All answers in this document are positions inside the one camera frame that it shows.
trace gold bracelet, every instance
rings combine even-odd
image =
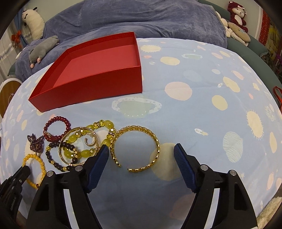
[[[42,159],[39,158],[36,154],[28,154],[28,155],[25,156],[25,158],[23,159],[22,167],[24,167],[24,166],[26,165],[26,162],[27,162],[27,160],[28,160],[29,158],[34,158],[35,160],[37,160],[37,161],[40,163],[40,165],[41,165],[41,170],[42,170],[42,177],[41,177],[41,181],[42,181],[43,178],[44,178],[44,176],[45,176],[45,174],[46,174],[44,162],[43,162]],[[31,187],[35,188],[35,189],[38,189],[38,188],[39,188],[39,186],[40,186],[40,184],[41,184],[41,181],[39,182],[39,184],[34,184],[34,183],[31,182],[30,179],[27,179],[27,183],[28,183]]]
[[[149,129],[145,128],[145,127],[142,127],[142,126],[135,126],[135,125],[132,125],[132,126],[127,126],[127,127],[124,127],[124,128],[121,128],[119,131],[117,131],[114,135],[113,135],[113,138],[111,139],[111,144],[110,144],[110,152],[111,152],[111,155],[112,155],[112,158],[113,160],[115,161],[115,163],[121,167],[121,164],[118,162],[116,156],[115,156],[115,153],[114,153],[114,145],[117,141],[117,139],[124,133],[126,132],[129,132],[129,131],[141,131],[141,132],[144,132],[146,134],[148,134],[149,136],[151,136],[156,145],[157,145],[157,155],[156,155],[156,158],[151,162],[149,163],[148,165],[144,166],[144,167],[141,167],[139,169],[127,169],[129,172],[140,172],[140,171],[143,171],[149,167],[151,167],[158,159],[159,157],[159,154],[160,154],[160,143],[156,137],[156,135],[150,131]]]
[[[90,135],[90,137],[94,138],[94,142],[91,143],[90,145],[91,146],[94,146],[96,145],[95,149],[92,150],[92,156],[95,156],[97,154],[97,152],[99,151],[99,142],[98,142],[98,137],[97,137],[97,134],[90,128],[88,127],[76,127],[76,128],[73,128],[71,129],[69,132],[67,132],[61,139],[61,142],[60,142],[60,145],[59,145],[59,156],[61,158],[61,160],[66,163],[67,165],[70,165],[70,166],[77,166],[77,165],[83,165],[84,162],[81,162],[81,163],[77,163],[77,164],[73,164],[73,163],[68,163],[64,158],[63,158],[63,155],[62,155],[62,143],[64,142],[64,140],[73,132],[75,131],[79,131],[79,133],[81,134],[80,137],[82,135]],[[77,154],[79,154],[78,150],[76,148],[74,148],[74,150]]]

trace curtain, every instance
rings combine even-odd
[[[11,42],[13,31],[9,26],[0,39],[0,84],[7,79],[10,67],[15,63],[17,52]]]
[[[23,13],[23,8],[17,13],[17,15],[14,18],[17,31],[21,30],[22,13]],[[23,45],[23,48],[28,45],[28,42],[26,41],[25,37],[22,34],[20,35],[20,40],[21,40],[21,44]]]

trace blue gripper pad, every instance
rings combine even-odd
[[[88,176],[88,184],[86,186],[86,190],[88,191],[88,193],[90,193],[92,189],[97,187],[98,182],[101,178],[101,175],[103,173],[103,170],[109,158],[109,148],[108,147],[102,146],[100,150],[101,152],[99,152],[98,155],[95,156],[95,157],[98,157],[97,161],[95,162]]]
[[[180,169],[187,188],[190,188],[192,192],[195,192],[197,190],[196,176],[186,156],[187,154],[182,148],[181,144],[176,144],[174,147],[174,158],[176,160],[178,168]]]

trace silver bolt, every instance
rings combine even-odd
[[[230,174],[231,174],[232,176],[236,176],[236,175],[237,175],[237,173],[236,173],[235,170],[230,170]]]
[[[209,167],[207,165],[201,165],[201,170],[207,171]]]
[[[54,172],[53,172],[53,171],[49,171],[49,172],[47,172],[47,173],[46,173],[46,175],[47,175],[48,177],[53,176],[53,174],[54,174]]]
[[[75,167],[75,171],[79,172],[83,169],[83,167],[81,165],[78,165]]]

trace red box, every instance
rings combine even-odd
[[[29,97],[40,111],[142,92],[138,46],[133,32],[110,35],[67,49]]]

